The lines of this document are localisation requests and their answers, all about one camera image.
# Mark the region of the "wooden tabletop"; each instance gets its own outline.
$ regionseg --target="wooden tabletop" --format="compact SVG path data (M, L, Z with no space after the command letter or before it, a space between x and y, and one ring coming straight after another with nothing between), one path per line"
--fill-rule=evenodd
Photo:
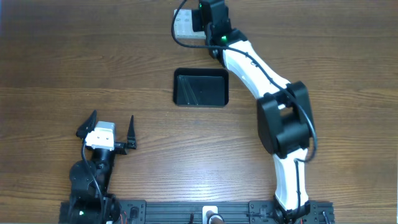
M319 136L306 166L311 200L338 223L395 223L398 3L229 0L234 27L280 75L309 89ZM75 131L93 110L138 149L118 156L122 199L272 200L272 157L256 101L234 74L225 108L172 101L178 67L221 68L170 36L177 0L3 0L0 30L0 222L58 221L79 161ZM187 7L197 5L189 1Z

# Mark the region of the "wooden table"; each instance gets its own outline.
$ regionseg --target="wooden table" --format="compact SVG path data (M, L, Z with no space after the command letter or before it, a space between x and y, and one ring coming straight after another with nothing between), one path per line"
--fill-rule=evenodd
M255 100L230 75L225 108L172 102L178 67L220 68L170 36L174 0L3 0L0 222L57 222L80 158L77 127L98 110L138 150L117 158L110 192L155 201L271 200L272 157ZM188 7L196 2L190 1ZM312 200L339 223L395 223L398 3L229 0L257 53L310 90L319 135L306 166Z

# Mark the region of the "wood grain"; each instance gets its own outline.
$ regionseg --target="wood grain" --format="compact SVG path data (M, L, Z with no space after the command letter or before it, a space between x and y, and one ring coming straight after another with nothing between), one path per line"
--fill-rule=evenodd
M178 67L220 68L170 36L175 0L3 0L0 26L0 222L58 220L80 160L76 128L98 110L138 150L117 158L110 192L155 201L270 200L271 156L255 101L230 76L225 108L172 102ZM189 1L188 6L196 3ZM398 3L229 0L257 53L310 90L318 157L312 200L338 223L395 223Z

